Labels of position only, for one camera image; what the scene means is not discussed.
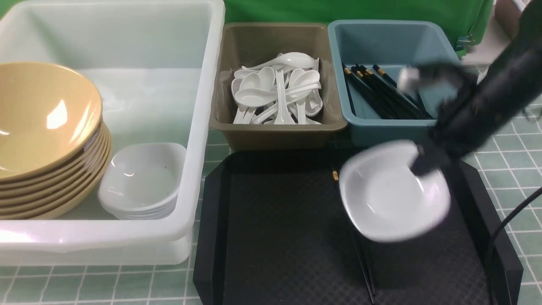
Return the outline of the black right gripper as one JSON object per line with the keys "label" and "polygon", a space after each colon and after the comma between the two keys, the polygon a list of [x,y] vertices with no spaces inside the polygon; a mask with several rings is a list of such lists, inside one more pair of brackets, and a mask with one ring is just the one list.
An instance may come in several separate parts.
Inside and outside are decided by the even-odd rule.
{"label": "black right gripper", "polygon": [[419,64],[402,68],[398,76],[400,92],[448,83],[457,89],[454,98],[442,102],[436,123],[417,144],[418,156],[410,166],[415,176],[425,176],[481,146],[503,122],[495,119],[493,98],[509,84],[504,67],[490,67],[478,80],[460,64]]}

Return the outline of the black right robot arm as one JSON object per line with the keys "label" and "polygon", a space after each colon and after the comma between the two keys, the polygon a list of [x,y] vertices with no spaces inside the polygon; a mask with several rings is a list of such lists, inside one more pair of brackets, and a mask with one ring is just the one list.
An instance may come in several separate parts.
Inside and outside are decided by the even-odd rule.
{"label": "black right robot arm", "polygon": [[519,20],[517,36],[490,64],[485,77],[462,65],[433,61],[402,68],[400,92],[447,82],[457,88],[455,98],[441,103],[436,123],[418,143],[410,169],[424,176],[477,151],[492,135],[541,95],[542,2],[532,0]]}

